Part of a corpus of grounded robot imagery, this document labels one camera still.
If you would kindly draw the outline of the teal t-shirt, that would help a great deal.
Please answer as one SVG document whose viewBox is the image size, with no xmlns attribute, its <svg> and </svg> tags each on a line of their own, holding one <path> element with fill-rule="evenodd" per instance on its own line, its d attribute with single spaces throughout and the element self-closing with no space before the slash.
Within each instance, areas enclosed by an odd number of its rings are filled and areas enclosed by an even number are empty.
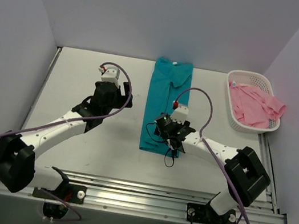
<svg viewBox="0 0 299 224">
<path fill-rule="evenodd" d="M 161 139 L 151 134 L 155 125 L 150 125 L 162 113 L 172 114 L 175 99 L 187 105 L 191 87 L 193 65 L 191 63 L 172 62 L 163 57 L 157 59 L 149 84 L 144 119 L 142 123 L 139 149 L 160 155 L 166 154 L 168 146 L 159 143 Z"/>
</svg>

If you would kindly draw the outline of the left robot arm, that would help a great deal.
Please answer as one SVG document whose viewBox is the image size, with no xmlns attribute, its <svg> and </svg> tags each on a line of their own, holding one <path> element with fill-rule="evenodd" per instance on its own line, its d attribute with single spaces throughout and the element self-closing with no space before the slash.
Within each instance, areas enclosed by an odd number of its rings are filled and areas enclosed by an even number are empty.
<svg viewBox="0 0 299 224">
<path fill-rule="evenodd" d="M 25 187 L 46 190 L 52 199 L 70 192 L 70 180 L 57 167 L 41 167 L 36 159 L 71 137 L 88 133 L 112 115 L 132 106 L 131 83 L 122 86 L 99 81 L 93 95 L 85 98 L 62 117 L 33 131 L 24 130 L 0 137 L 0 181 L 10 192 Z"/>
</svg>

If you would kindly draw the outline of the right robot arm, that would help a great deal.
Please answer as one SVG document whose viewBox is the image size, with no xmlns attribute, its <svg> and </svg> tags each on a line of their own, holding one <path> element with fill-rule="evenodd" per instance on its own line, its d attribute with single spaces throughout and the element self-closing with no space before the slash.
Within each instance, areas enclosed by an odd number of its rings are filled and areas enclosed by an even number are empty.
<svg viewBox="0 0 299 224">
<path fill-rule="evenodd" d="M 212 160 L 224 175 L 227 187 L 209 201 L 204 208 L 204 218 L 216 223 L 229 210 L 238 207 L 250 224 L 245 208 L 270 185 L 269 175 L 257 153 L 248 146 L 237 149 L 208 139 L 190 127 L 189 122 L 175 122 L 167 113 L 157 117 L 154 123 L 158 135 L 171 151 Z"/>
</svg>

